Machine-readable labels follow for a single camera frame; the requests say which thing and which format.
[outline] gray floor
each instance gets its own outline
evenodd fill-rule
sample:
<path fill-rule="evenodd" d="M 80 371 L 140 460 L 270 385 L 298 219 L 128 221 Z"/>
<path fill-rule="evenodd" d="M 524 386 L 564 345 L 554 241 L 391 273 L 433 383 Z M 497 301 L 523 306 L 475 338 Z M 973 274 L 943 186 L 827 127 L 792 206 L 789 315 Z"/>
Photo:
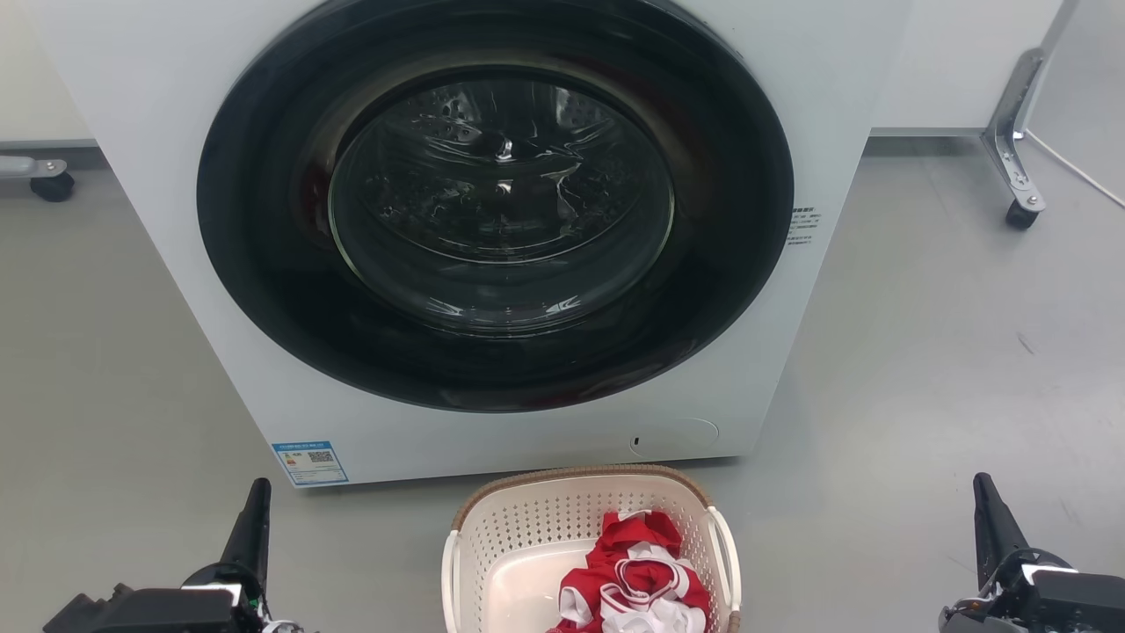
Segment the gray floor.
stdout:
<path fill-rule="evenodd" d="M 1125 8 L 1087 2 L 1033 128 L 1125 191 Z M 747 631 L 928 631 L 974 588 L 974 472 L 1035 545 L 1125 575 L 1125 209 L 1042 152 L 1027 233 L 973 141 L 873 141 L 755 454 L 687 464 L 739 543 Z M 0 613 L 171 586 L 279 482 L 270 602 L 441 631 L 449 522 L 488 478 L 296 492 L 112 174 L 0 182 Z"/>

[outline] blue label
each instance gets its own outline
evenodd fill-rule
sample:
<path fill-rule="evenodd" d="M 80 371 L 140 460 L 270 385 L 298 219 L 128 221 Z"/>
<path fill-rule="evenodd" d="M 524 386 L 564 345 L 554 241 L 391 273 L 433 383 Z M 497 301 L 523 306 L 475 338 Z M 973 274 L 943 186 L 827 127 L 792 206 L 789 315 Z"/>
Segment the blue label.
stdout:
<path fill-rule="evenodd" d="M 348 474 L 331 442 L 274 444 L 273 453 L 294 486 L 348 483 Z"/>

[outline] white laundry basket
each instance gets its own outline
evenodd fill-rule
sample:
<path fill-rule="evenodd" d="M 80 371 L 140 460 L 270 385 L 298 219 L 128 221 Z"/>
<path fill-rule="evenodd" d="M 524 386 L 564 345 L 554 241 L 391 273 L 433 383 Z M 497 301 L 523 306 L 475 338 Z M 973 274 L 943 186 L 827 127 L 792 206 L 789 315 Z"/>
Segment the white laundry basket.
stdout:
<path fill-rule="evenodd" d="M 609 512 L 666 513 L 711 593 L 706 633 L 737 633 L 741 580 L 727 522 L 684 473 L 665 467 L 561 469 L 494 481 L 457 513 L 441 561 L 449 633 L 546 633 L 562 577 L 586 567 Z"/>

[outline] basket handle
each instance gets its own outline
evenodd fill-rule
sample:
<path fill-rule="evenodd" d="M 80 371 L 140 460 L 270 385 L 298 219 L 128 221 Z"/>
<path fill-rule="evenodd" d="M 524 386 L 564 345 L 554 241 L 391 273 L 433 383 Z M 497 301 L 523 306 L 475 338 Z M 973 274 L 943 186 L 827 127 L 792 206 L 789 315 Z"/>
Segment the basket handle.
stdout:
<path fill-rule="evenodd" d="M 719 560 L 719 571 L 726 580 L 724 589 L 730 591 L 730 611 L 738 612 L 742 606 L 742 571 L 738 568 L 738 550 L 735 548 L 735 536 L 722 513 L 714 506 L 709 506 L 708 516 L 711 519 L 711 539 Z"/>
<path fill-rule="evenodd" d="M 446 616 L 446 631 L 447 633 L 458 633 L 457 629 L 460 624 L 460 614 L 458 613 L 457 603 L 460 602 L 460 596 L 457 591 L 457 567 L 459 551 L 458 544 L 460 542 L 460 533 L 456 530 L 449 533 L 449 537 L 446 539 L 446 549 L 441 553 L 441 611 Z"/>

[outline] washing machine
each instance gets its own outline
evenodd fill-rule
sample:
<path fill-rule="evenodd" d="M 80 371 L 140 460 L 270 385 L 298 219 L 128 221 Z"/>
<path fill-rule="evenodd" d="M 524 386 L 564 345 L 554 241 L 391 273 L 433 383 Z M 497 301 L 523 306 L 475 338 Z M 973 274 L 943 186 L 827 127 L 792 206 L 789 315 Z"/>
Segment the washing machine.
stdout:
<path fill-rule="evenodd" d="M 747 454 L 910 11 L 27 1 L 299 487 Z"/>

